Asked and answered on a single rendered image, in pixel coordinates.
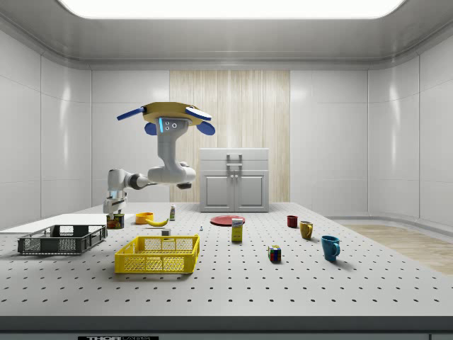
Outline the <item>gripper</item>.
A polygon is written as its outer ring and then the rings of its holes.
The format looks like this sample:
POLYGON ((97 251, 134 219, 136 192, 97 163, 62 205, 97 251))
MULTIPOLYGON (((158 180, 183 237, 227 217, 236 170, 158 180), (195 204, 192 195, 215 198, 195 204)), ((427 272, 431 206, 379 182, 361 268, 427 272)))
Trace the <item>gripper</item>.
POLYGON ((114 215, 117 211, 125 208, 127 205, 127 197, 123 198, 106 198, 103 203, 103 212, 108 215, 114 215))

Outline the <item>dark grey basket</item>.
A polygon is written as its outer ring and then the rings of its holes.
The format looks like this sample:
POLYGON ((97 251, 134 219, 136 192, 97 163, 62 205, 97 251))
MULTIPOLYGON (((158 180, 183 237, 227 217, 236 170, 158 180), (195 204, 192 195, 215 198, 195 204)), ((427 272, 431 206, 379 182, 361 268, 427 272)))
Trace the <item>dark grey basket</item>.
POLYGON ((108 236, 106 225, 52 225, 18 238, 22 255, 82 254, 108 236))

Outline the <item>yellow basket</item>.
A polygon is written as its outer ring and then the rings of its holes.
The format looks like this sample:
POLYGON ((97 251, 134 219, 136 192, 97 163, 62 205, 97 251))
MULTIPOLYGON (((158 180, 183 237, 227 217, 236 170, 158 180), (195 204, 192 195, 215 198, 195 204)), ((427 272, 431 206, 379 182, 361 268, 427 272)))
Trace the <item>yellow basket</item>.
POLYGON ((138 236, 115 253, 116 273, 192 273, 200 237, 138 236))

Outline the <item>red plate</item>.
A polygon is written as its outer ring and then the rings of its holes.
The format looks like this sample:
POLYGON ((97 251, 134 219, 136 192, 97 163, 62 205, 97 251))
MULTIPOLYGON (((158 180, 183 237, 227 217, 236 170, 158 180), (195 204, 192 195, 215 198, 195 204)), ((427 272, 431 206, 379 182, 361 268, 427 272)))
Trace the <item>red plate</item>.
POLYGON ((210 223, 212 225, 216 226, 221 226, 221 227, 231 227, 233 220, 242 220, 242 223, 244 224, 246 219, 242 216, 238 215, 220 215, 220 216, 215 216, 210 220, 210 223))

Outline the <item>white cabinet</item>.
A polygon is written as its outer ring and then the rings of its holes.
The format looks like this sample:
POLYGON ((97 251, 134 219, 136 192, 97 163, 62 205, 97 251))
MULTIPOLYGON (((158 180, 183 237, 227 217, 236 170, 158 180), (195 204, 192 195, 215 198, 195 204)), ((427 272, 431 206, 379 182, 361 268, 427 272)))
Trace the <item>white cabinet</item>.
POLYGON ((201 148, 202 212, 267 212, 268 148, 201 148))

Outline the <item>blue mug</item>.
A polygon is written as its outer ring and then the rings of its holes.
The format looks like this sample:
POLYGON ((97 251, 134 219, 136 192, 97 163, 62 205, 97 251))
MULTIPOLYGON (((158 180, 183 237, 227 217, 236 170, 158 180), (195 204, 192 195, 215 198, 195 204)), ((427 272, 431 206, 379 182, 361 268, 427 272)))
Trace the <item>blue mug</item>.
POLYGON ((337 237, 324 235, 321 238, 324 258, 327 261, 334 262, 340 254, 340 240, 337 237))

